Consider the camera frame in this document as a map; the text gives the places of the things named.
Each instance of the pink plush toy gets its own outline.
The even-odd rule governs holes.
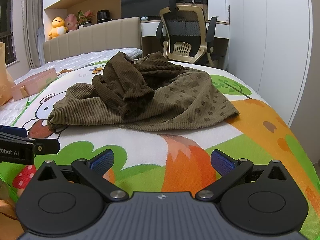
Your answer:
[[[64,26],[68,28],[68,31],[71,32],[78,29],[77,17],[73,13],[69,14],[64,22]]]

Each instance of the window sill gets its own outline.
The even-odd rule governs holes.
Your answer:
[[[17,64],[17,63],[19,63],[19,62],[20,62],[20,60],[15,60],[14,62],[11,62],[11,63],[9,63],[8,65],[6,65],[5,68],[9,68],[9,67],[11,67],[12,65],[15,65],[15,64]]]

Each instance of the office chair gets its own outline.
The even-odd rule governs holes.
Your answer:
[[[207,65],[209,62],[209,65],[214,67],[213,61],[222,56],[213,52],[217,18],[211,18],[207,31],[202,8],[191,5],[177,6],[176,1],[170,0],[170,6],[160,11],[161,22],[156,37],[164,48],[164,57],[198,65]]]

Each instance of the window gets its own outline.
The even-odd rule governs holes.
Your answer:
[[[12,45],[11,0],[0,0],[0,42],[5,44],[5,63],[16,60]]]

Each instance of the white box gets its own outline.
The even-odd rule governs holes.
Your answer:
[[[226,0],[208,0],[208,5],[204,5],[204,16],[206,20],[217,17],[217,21],[227,21]]]

